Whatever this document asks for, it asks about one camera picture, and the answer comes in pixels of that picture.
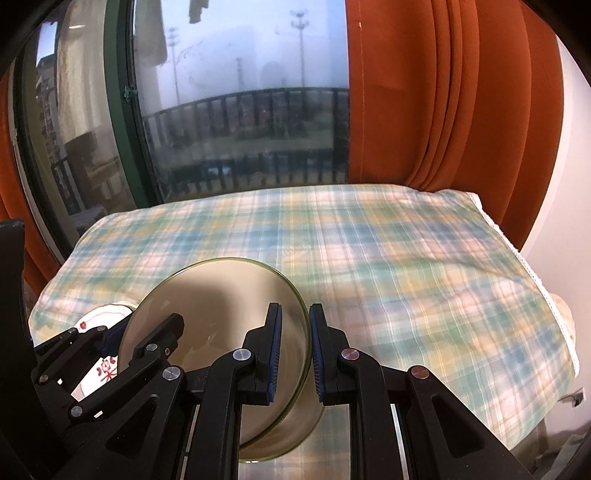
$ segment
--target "window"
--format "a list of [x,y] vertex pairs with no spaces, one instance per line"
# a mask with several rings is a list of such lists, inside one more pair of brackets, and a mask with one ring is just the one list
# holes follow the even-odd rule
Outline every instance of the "window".
[[26,180],[64,255],[110,213],[347,179],[344,0],[70,0],[14,85]]

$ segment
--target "metal screw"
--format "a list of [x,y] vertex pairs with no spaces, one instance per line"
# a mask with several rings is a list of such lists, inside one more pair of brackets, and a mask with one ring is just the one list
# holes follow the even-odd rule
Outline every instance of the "metal screw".
[[234,350],[232,356],[234,357],[234,360],[243,362],[251,357],[251,351],[246,348],[239,348],[238,350]]
[[162,371],[162,378],[165,380],[176,380],[181,374],[179,367],[167,367]]
[[74,418],[78,418],[80,415],[82,415],[82,407],[79,405],[73,406],[72,409],[70,410],[70,414]]
[[410,372],[414,378],[418,378],[419,380],[425,380],[429,376],[429,370],[422,365],[415,365],[410,369]]
[[359,352],[354,348],[346,348],[340,353],[345,360],[357,360],[359,358]]

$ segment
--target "sky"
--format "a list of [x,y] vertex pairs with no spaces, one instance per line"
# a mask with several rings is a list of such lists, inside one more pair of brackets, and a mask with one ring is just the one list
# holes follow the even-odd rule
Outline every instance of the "sky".
[[[269,86],[279,77],[283,82],[277,80],[277,87],[301,86],[300,36],[291,26],[297,21],[292,11],[307,11],[306,86],[348,86],[344,0],[209,0],[197,24],[189,24],[189,0],[161,1],[165,31],[176,28],[178,34],[181,103],[238,91],[238,57],[245,90]],[[155,68],[162,107],[176,105],[170,49],[168,62]],[[264,69],[274,74],[261,78]]]
[[56,47],[57,22],[43,23],[39,33],[39,44],[37,47],[37,63],[43,57],[54,53]]

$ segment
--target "black metal rail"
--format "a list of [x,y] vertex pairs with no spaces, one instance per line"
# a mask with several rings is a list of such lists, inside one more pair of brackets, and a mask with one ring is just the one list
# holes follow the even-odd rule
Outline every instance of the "black metal rail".
[[162,110],[143,121],[159,187],[168,201],[346,183],[348,89],[231,93]]
[[74,189],[77,188],[77,186],[75,184],[72,185],[72,180],[70,179],[68,171],[66,170],[66,163],[67,159],[62,158],[51,164],[51,172],[53,173],[53,178],[56,181],[57,189],[60,192],[61,199],[64,201],[64,205],[66,206],[68,214],[74,215],[75,213],[79,213],[82,210],[76,201],[76,195],[74,193]]

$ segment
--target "orange curtain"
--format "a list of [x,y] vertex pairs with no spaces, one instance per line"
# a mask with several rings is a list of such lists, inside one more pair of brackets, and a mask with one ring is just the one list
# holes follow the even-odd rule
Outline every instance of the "orange curtain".
[[520,248],[563,114],[554,33],[519,0],[348,0],[351,183],[477,193]]
[[8,127],[8,73],[0,80],[0,220],[20,218],[25,223],[25,281],[39,295],[59,264],[41,234],[22,191]]

